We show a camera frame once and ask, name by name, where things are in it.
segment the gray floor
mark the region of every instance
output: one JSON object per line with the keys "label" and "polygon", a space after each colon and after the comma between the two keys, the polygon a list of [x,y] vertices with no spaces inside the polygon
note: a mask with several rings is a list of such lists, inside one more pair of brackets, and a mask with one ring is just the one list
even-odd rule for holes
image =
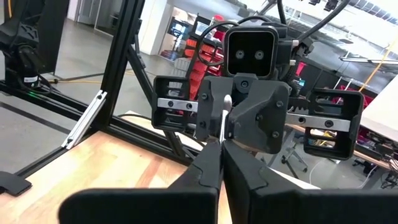
{"label": "gray floor", "polygon": [[[70,21],[65,24],[60,56],[56,74],[62,78],[77,77],[93,73],[102,73],[106,66],[111,40],[107,36],[98,35],[92,29],[83,25],[76,25]],[[147,65],[146,70],[151,80],[156,75],[168,75],[172,64],[158,56],[143,55]],[[4,59],[0,58],[0,74],[3,75]],[[100,82],[102,76],[87,78],[81,81]],[[89,103],[100,88],[97,83],[59,83],[57,88],[64,94]],[[15,106],[29,113],[45,118],[55,124],[71,129],[74,121],[44,110],[36,105],[22,101],[13,96],[0,95],[0,102]],[[27,164],[58,147],[66,134],[54,131],[42,124],[23,116],[0,108],[0,170],[16,172]],[[119,94],[115,114],[128,110],[150,116],[150,106],[134,75],[126,75]],[[300,179],[309,182],[312,168],[312,184],[321,188],[355,188],[362,184],[365,176],[362,168],[353,167],[353,160],[336,165],[331,161],[305,154],[299,147],[298,153],[309,165],[308,172],[301,171],[302,164],[295,158],[290,160]],[[276,169],[291,175],[286,165],[276,161]]]}

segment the door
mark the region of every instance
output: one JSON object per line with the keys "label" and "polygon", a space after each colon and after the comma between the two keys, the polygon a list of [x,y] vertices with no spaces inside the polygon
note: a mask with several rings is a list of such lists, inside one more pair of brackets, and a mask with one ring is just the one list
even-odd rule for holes
{"label": "door", "polygon": [[99,8],[100,0],[81,0],[77,21],[94,25]]}

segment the ceiling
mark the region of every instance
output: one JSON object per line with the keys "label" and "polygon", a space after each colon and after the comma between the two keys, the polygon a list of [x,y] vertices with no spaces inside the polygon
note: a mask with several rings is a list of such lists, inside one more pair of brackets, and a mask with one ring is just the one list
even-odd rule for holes
{"label": "ceiling", "polygon": [[[239,7],[230,4],[225,0],[169,0],[169,4],[187,12],[194,14],[199,13],[201,16],[207,18],[211,18],[215,14],[220,14],[224,16],[225,19],[241,19],[241,17],[238,16]],[[278,21],[276,7],[269,11],[267,15],[276,17],[275,19]],[[291,26],[295,26],[296,29],[309,29],[308,26],[303,26],[299,22],[293,22]],[[327,35],[323,35],[323,38],[326,39],[326,41],[318,41],[314,43],[315,48],[308,56],[309,59],[314,60],[329,69],[337,70],[346,77],[354,78],[359,82],[365,82],[374,70],[375,66],[364,65],[362,63],[342,62],[340,57],[344,56],[347,51],[341,47],[337,47],[336,44],[333,44],[333,40],[335,39],[330,38]],[[393,73],[377,72],[374,78],[369,82],[369,89],[375,92],[380,92],[394,77],[395,75]]]}

